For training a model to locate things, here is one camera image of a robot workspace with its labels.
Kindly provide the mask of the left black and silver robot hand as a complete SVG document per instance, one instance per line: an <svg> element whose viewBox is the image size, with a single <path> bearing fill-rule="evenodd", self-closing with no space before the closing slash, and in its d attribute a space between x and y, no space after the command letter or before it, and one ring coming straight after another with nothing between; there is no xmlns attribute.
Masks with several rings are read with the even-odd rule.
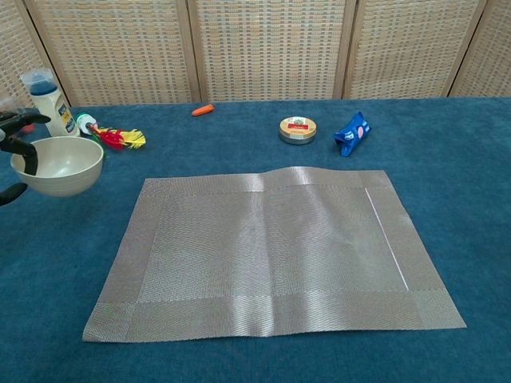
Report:
<svg viewBox="0 0 511 383"><path fill-rule="evenodd" d="M36 175L38 154L32 144L19 140L14 134L27 125L48 122L50 118L40 113L1 112L1 150L21 155L25 161L25 174Z"/></svg>

